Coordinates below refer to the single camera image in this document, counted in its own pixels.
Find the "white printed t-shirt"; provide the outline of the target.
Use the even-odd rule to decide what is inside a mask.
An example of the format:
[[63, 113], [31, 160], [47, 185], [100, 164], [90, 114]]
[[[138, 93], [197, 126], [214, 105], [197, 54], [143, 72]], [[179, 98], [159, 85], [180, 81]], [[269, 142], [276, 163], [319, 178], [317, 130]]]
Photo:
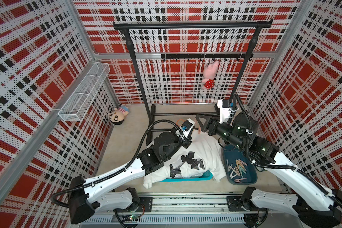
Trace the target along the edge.
[[154, 183], [165, 179], [199, 177], [207, 171], [212, 173], [215, 181], [226, 176], [221, 147], [215, 138], [206, 133], [193, 133], [189, 148], [181, 147], [170, 160], [163, 163], [163, 167], [146, 175], [143, 186], [150, 189]]

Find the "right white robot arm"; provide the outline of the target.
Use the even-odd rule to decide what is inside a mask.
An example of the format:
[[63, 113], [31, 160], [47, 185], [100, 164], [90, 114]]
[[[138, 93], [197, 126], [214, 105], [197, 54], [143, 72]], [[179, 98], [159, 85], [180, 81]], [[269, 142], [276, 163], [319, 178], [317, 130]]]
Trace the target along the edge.
[[217, 135], [239, 149], [248, 163], [264, 169], [294, 190], [283, 195], [248, 187], [241, 202], [246, 210], [273, 209], [299, 218], [311, 228], [333, 228], [342, 221], [342, 191], [329, 189], [291, 162], [277, 146], [257, 136], [258, 122], [244, 107], [238, 94], [219, 100], [220, 117], [197, 115], [201, 131]]

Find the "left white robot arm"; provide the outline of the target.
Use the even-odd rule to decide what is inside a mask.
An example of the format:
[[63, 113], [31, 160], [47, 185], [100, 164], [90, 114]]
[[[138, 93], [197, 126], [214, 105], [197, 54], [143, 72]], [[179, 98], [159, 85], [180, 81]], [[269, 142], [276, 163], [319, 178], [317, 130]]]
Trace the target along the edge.
[[69, 189], [51, 195], [51, 202], [69, 210], [71, 224], [82, 223], [103, 210], [137, 209], [141, 200], [134, 188], [113, 193], [110, 197], [106, 197], [106, 194], [134, 179], [155, 172], [179, 149], [187, 149], [191, 145], [195, 127], [193, 120], [188, 119], [181, 126], [170, 120], [164, 122], [173, 125], [171, 131], [161, 133], [144, 150], [138, 147], [128, 163], [95, 177], [73, 178]]

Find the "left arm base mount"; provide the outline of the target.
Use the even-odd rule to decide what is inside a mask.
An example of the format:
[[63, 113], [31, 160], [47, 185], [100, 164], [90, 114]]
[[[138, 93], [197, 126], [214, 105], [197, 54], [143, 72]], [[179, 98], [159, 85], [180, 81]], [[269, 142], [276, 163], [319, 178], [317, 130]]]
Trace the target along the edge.
[[117, 212], [151, 212], [153, 197], [140, 197], [139, 202], [132, 203], [126, 209], [117, 209]]

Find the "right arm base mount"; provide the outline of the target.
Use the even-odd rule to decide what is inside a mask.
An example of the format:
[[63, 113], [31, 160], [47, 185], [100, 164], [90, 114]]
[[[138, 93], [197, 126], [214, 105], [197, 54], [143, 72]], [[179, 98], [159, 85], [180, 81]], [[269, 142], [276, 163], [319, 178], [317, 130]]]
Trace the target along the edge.
[[244, 199], [242, 196], [228, 196], [227, 206], [230, 212], [252, 211], [266, 212], [266, 208], [258, 208], [250, 200]]

